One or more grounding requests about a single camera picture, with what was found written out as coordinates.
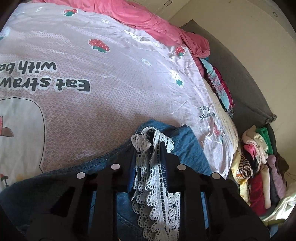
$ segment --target red clothing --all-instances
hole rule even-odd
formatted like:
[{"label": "red clothing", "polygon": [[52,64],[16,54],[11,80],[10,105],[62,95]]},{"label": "red clothing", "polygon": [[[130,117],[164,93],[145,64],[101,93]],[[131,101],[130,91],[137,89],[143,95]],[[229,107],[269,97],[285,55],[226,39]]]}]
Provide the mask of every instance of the red clothing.
[{"label": "red clothing", "polygon": [[266,213],[261,173],[249,179],[251,209],[258,215]]}]

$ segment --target purple clothing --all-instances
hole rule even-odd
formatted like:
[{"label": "purple clothing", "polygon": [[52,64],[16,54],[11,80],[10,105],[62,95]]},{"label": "purple clothing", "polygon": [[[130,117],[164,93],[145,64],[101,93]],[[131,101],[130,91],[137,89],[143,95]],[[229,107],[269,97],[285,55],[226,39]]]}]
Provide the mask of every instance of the purple clothing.
[{"label": "purple clothing", "polygon": [[269,155],[267,159],[268,165],[272,169],[272,179],[274,181],[274,185],[276,187],[276,193],[278,194],[278,197],[282,199],[285,195],[286,192],[286,184],[283,181],[283,178],[281,177],[280,174],[278,174],[276,166],[276,157],[274,155]]}]

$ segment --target pink blanket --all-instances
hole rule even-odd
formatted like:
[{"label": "pink blanket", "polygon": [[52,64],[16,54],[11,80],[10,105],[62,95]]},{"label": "pink blanket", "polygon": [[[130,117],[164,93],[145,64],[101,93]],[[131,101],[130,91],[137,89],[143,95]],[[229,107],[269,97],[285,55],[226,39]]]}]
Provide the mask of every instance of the pink blanket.
[{"label": "pink blanket", "polygon": [[79,8],[85,12],[105,14],[129,27],[146,31],[166,46],[186,45],[191,50],[191,55],[200,74],[204,77],[204,70],[199,58],[210,55],[208,40],[171,25],[137,3],[126,2],[126,0],[33,0],[33,3],[36,2],[56,3]]}]

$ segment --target jeans seam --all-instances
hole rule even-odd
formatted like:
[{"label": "jeans seam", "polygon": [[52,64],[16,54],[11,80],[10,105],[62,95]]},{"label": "jeans seam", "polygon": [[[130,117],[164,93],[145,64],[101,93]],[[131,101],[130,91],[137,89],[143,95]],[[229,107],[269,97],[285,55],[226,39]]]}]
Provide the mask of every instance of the jeans seam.
[{"label": "jeans seam", "polygon": [[142,230],[141,228],[138,228],[137,226],[133,225],[131,222],[129,222],[128,220],[126,220],[123,216],[121,216],[120,214],[117,214],[117,216],[119,217],[118,220],[123,223],[124,225],[128,226],[129,228],[131,228],[135,233],[136,233],[136,240],[138,240],[138,232],[141,235],[141,240],[142,240]]}]

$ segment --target clothes pile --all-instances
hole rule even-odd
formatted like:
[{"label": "clothes pile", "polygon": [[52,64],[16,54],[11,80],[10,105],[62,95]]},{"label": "clothes pile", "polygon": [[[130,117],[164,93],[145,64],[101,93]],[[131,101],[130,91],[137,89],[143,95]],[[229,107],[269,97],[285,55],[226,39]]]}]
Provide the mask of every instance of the clothes pile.
[{"label": "clothes pile", "polygon": [[223,107],[225,112],[227,112],[229,116],[232,118],[234,114],[233,98],[219,70],[216,67],[212,66],[208,62],[208,60],[209,58],[205,58],[205,59],[200,58],[200,61],[204,68],[204,71],[203,71],[205,73],[204,78],[207,81],[207,83],[211,86],[212,91],[218,97],[218,100],[220,101],[221,106]]},{"label": "clothes pile", "polygon": [[284,179],[289,165],[276,150],[270,124],[246,130],[231,165],[240,196],[262,219],[268,217],[285,197]]}]

